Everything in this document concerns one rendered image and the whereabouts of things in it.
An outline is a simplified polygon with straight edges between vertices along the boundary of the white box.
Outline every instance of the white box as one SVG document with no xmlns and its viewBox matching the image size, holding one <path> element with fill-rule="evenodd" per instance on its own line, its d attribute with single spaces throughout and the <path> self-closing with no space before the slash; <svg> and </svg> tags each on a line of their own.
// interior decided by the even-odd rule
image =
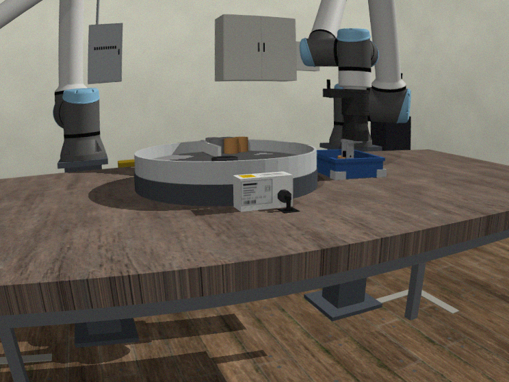
<svg viewBox="0 0 509 382">
<path fill-rule="evenodd" d="M 278 199 L 278 193 L 281 190 L 291 193 L 293 206 L 292 174 L 278 171 L 233 176 L 233 207 L 240 212 L 286 207 L 286 203 Z"/>
</svg>

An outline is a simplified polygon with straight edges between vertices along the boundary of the brown cylinder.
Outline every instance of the brown cylinder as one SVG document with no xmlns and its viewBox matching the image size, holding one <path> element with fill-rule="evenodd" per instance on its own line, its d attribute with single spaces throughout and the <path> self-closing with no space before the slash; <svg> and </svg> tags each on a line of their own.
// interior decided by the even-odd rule
<svg viewBox="0 0 509 382">
<path fill-rule="evenodd" d="M 237 154 L 238 152 L 239 152 L 239 140 L 237 138 L 225 138 L 223 153 Z"/>
<path fill-rule="evenodd" d="M 249 151 L 249 140 L 248 137 L 236 137 L 239 140 L 239 153 L 245 153 Z"/>
</svg>

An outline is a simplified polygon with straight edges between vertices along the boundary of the gray cabinet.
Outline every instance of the gray cabinet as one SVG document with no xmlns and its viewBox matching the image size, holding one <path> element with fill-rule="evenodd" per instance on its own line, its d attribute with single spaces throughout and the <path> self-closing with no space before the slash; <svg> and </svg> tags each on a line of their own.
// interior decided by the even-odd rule
<svg viewBox="0 0 509 382">
<path fill-rule="evenodd" d="M 295 19 L 223 14 L 216 19 L 216 81 L 295 81 Z"/>
</svg>

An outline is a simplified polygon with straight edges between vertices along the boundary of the white wall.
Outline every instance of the white wall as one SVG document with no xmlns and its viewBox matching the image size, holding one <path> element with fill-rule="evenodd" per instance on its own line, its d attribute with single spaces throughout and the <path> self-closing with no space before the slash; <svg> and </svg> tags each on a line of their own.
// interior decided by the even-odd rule
<svg viewBox="0 0 509 382">
<path fill-rule="evenodd" d="M 332 131 L 337 69 L 293 82 L 215 82 L 214 20 L 222 14 L 296 19 L 309 36 L 320 0 L 101 0 L 100 23 L 123 23 L 122 82 L 101 95 L 109 165 L 144 147 L 207 136 L 248 136 L 315 147 Z M 58 87 L 58 0 L 0 29 L 0 178 L 61 173 L 63 130 L 53 120 Z M 86 0 L 88 25 L 96 2 Z M 509 164 L 509 2 L 397 0 L 404 81 L 412 90 L 412 149 Z M 367 0 L 349 0 L 341 27 L 370 30 Z"/>
</svg>

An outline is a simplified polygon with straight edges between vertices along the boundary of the blue plastic crate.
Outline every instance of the blue plastic crate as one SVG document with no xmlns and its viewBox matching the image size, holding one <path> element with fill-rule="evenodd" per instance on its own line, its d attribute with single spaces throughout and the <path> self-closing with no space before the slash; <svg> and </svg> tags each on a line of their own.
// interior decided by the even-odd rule
<svg viewBox="0 0 509 382">
<path fill-rule="evenodd" d="M 341 150 L 317 150 L 317 169 L 330 176 L 330 171 L 346 171 L 346 179 L 376 178 L 377 170 L 384 168 L 385 158 L 355 150 L 354 157 L 337 159 Z"/>
</svg>

